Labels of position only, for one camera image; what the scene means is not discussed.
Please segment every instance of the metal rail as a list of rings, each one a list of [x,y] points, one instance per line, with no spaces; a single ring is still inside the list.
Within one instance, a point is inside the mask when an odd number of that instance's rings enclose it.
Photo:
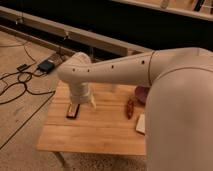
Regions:
[[[75,28],[27,13],[22,13],[20,11],[12,10],[6,7],[0,7],[0,16],[4,19],[14,21],[16,24],[24,24],[26,26],[46,31],[57,36],[66,37],[73,41],[105,50],[120,56],[126,56],[129,53],[135,52],[141,53],[151,51],[151,49],[142,46],[92,33],[90,31]]]

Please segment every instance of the pink object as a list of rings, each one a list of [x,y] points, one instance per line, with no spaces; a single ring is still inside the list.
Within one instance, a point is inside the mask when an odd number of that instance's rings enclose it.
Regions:
[[[135,97],[143,104],[146,104],[146,99],[149,93],[149,89],[147,87],[137,86],[135,88]]]

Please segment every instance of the table leg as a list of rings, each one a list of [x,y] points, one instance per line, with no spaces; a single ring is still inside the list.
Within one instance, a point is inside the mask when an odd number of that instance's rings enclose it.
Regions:
[[[60,152],[53,152],[53,153],[55,154],[56,158],[60,161],[63,167],[67,166],[67,163]]]

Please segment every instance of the small wooden block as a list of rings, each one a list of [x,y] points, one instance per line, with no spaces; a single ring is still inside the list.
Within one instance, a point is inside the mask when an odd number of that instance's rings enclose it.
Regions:
[[[79,108],[80,108],[80,104],[70,104],[67,111],[67,118],[75,119],[78,115]]]
[[[136,131],[145,134],[145,114],[139,116]]]

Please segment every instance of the small object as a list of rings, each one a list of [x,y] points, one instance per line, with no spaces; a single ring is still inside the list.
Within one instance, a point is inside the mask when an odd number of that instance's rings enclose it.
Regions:
[[[134,113],[134,101],[130,98],[126,105],[126,114],[128,119],[131,119]]]
[[[136,131],[145,134],[145,114],[139,116]]]
[[[22,71],[28,69],[29,67],[30,67],[30,65],[23,64],[23,65],[20,65],[20,66],[17,68],[17,70],[18,70],[19,72],[22,72]]]
[[[41,62],[39,65],[38,65],[38,69],[41,71],[41,72],[45,72],[45,73],[50,73],[53,69],[55,68],[55,65],[48,61],[48,60],[44,60],[43,62]]]
[[[58,53],[53,53],[49,58],[38,65],[38,69],[45,73],[50,73],[53,69],[65,61],[65,58]]]
[[[70,104],[67,111],[67,118],[75,119],[78,115],[79,108],[80,108],[80,104]]]
[[[135,89],[135,97],[143,104],[146,104],[146,99],[149,93],[148,87],[137,86]]]

